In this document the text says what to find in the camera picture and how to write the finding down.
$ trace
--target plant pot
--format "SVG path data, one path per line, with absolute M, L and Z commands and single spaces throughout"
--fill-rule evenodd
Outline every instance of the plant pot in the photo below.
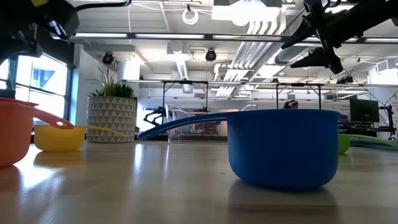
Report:
M 115 96 L 90 96 L 87 106 L 87 125 L 112 129 L 125 134 L 121 137 L 102 130 L 88 129 L 89 142 L 133 142 L 136 128 L 136 101 Z
M 0 90 L 0 97 L 15 99 L 15 90 Z

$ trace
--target wooden table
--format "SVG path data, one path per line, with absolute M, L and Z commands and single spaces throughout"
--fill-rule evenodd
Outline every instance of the wooden table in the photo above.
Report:
M 137 142 L 0 169 L 0 223 L 398 223 L 398 153 L 352 148 L 316 192 L 247 185 L 227 146 Z

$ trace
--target person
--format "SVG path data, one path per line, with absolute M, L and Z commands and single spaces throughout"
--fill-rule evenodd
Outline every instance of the person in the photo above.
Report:
M 299 108 L 299 103 L 295 100 L 290 100 L 285 103 L 284 109 L 297 109 Z

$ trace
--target potted plant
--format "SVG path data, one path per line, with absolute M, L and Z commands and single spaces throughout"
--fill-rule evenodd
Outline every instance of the potted plant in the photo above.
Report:
M 134 90 L 125 83 L 115 82 L 116 69 L 113 75 L 103 74 L 103 81 L 94 80 L 101 85 L 88 97 L 87 125 L 109 128 L 127 137 L 123 138 L 106 131 L 87 130 L 89 142 L 133 142 L 136 128 L 136 101 Z

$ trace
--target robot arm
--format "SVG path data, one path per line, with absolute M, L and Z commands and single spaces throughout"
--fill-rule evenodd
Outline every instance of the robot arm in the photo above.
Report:
M 340 58 L 333 48 L 341 47 L 341 43 L 352 38 L 361 37 L 363 32 L 388 20 L 398 26 L 398 0 L 349 0 L 358 3 L 350 10 L 336 14 L 325 13 L 322 0 L 304 0 L 305 10 L 303 21 L 296 32 L 284 43 L 282 49 L 315 35 L 322 47 L 315 49 L 309 56 L 293 63 L 292 68 L 323 66 L 334 74 L 343 71 Z
M 124 7 L 119 3 L 84 4 L 74 8 L 66 0 L 0 0 L 0 64 L 14 54 L 42 55 L 35 39 L 34 24 L 52 37 L 68 41 L 79 26 L 77 12 L 96 7 Z

